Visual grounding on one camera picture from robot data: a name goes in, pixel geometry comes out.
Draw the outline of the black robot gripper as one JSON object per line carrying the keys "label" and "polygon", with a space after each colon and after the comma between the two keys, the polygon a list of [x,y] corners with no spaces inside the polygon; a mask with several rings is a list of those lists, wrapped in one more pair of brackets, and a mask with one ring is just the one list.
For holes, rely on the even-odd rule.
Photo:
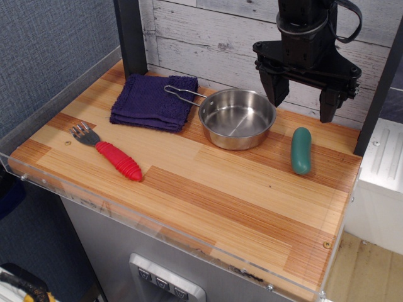
{"label": "black robot gripper", "polygon": [[264,91],[276,108],[288,96],[290,81],[322,90],[322,123],[333,120],[340,100],[358,94],[361,69],[338,52],[329,30],[307,37],[282,34],[281,40],[256,42],[253,51]]}

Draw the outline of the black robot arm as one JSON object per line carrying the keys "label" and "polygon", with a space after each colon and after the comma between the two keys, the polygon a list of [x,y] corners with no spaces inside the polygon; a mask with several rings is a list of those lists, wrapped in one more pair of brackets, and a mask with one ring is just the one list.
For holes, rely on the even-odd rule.
{"label": "black robot arm", "polygon": [[330,123],[347,99],[358,93],[361,69],[344,58],[336,42],[350,43],[362,26],[347,38],[337,34],[338,7],[363,19],[351,1],[278,1],[276,25],[281,40],[253,45],[256,69],[269,101],[278,107],[287,97],[289,82],[320,89],[320,121]]}

